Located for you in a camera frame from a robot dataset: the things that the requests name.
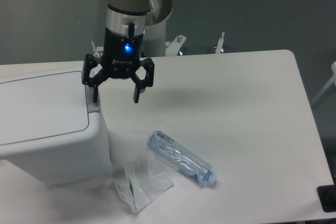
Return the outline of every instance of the clear plastic bag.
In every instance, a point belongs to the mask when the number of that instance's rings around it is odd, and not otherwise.
[[[174,184],[154,154],[147,152],[114,176],[120,198],[137,212]]]

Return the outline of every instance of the bin lid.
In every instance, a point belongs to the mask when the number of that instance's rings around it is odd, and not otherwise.
[[[88,125],[80,71],[0,80],[0,146],[79,132]]]

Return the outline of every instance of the bottle label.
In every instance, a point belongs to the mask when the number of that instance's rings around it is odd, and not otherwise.
[[[166,134],[162,133],[161,131],[159,131],[157,133],[157,135],[159,137],[161,137],[162,139],[164,139],[167,143],[172,144],[175,140],[173,140],[172,138],[168,137]]]

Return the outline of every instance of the white table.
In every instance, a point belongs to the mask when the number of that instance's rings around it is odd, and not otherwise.
[[[106,182],[47,187],[0,163],[0,223],[272,223],[336,217],[316,188],[332,184],[289,51],[155,58],[154,87],[133,103],[131,80],[100,86],[114,168],[161,130],[213,165],[214,189],[170,170],[175,186],[137,215]],[[0,66],[0,77],[82,62]]]

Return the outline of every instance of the bottle cap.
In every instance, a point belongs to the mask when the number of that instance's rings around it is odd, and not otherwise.
[[[213,186],[215,185],[216,179],[217,179],[217,175],[214,174],[214,173],[212,173],[212,174],[210,175],[210,178],[208,179],[206,185],[207,185],[208,187],[213,187]]]

